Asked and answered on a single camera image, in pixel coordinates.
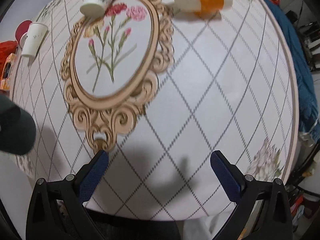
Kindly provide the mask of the dark green cup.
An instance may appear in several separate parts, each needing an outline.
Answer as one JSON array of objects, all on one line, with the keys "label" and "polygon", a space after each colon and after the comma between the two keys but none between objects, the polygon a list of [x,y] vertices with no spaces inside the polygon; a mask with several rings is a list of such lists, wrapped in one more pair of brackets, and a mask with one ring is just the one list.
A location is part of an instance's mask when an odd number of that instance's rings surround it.
[{"label": "dark green cup", "polygon": [[1,95],[1,151],[25,155],[33,148],[36,125],[33,117]]}]

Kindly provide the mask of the white cup with black calligraphy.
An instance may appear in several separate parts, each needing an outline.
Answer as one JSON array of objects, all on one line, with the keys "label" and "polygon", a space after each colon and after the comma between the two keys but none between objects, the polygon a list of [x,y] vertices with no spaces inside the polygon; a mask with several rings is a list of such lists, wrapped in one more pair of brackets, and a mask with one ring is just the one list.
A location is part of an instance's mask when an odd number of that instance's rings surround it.
[{"label": "white cup with black calligraphy", "polygon": [[47,31],[48,27],[45,24],[40,22],[31,23],[28,28],[21,55],[34,59]]}]

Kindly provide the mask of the red ribbed paper cup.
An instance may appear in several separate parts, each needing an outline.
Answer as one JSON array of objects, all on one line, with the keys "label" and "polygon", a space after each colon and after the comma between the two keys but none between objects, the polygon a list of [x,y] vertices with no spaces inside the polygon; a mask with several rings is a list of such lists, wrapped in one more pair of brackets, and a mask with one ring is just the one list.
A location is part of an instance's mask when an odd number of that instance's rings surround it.
[{"label": "red ribbed paper cup", "polygon": [[25,43],[25,39],[26,39],[26,35],[29,29],[29,25],[32,24],[31,20],[25,20],[23,22],[21,22],[16,31],[15,31],[15,38],[16,41],[18,42],[18,45],[23,48],[24,43]]}]

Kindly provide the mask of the blue knitted blanket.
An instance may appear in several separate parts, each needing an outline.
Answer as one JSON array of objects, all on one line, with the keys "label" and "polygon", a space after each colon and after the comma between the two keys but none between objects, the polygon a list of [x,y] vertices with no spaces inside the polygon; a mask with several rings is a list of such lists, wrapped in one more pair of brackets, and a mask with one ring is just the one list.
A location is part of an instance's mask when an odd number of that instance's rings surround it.
[{"label": "blue knitted blanket", "polygon": [[283,11],[270,0],[264,0],[277,20],[290,49],[296,72],[299,99],[299,126],[301,135],[319,140],[319,109],[312,75],[293,24]]}]

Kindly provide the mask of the white diamond pattern tablecloth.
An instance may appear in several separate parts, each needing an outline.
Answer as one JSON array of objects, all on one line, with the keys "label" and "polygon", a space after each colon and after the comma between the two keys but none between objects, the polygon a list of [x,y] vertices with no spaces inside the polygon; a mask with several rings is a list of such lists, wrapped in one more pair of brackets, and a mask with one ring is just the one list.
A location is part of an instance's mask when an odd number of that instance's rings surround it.
[{"label": "white diamond pattern tablecloth", "polygon": [[34,16],[48,32],[20,58],[11,99],[31,114],[35,144],[11,160],[30,179],[77,172],[99,150],[108,169],[87,207],[186,220],[229,211],[210,167],[220,150],[242,173],[287,180],[297,144],[290,51],[263,0],[197,16],[173,0],[114,0],[96,21],[83,0]]}]

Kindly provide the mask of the orange tissue box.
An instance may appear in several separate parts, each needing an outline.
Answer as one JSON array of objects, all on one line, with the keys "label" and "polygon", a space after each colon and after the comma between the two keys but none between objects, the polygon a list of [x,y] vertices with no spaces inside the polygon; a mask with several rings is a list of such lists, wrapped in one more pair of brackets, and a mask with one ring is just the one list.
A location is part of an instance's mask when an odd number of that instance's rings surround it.
[{"label": "orange tissue box", "polygon": [[16,61],[16,54],[11,53],[4,64],[3,72],[1,75],[1,90],[8,92],[10,90],[11,76],[14,70]]}]

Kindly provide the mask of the red plastic bag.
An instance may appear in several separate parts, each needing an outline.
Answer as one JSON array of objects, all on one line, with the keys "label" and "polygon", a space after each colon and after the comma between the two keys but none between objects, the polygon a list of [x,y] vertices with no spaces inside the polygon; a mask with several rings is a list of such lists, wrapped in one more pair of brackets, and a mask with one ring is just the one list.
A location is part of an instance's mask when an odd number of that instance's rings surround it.
[{"label": "red plastic bag", "polygon": [[5,41],[0,43],[0,77],[2,77],[2,72],[5,66],[7,57],[11,53],[15,53],[18,46],[17,41]]}]

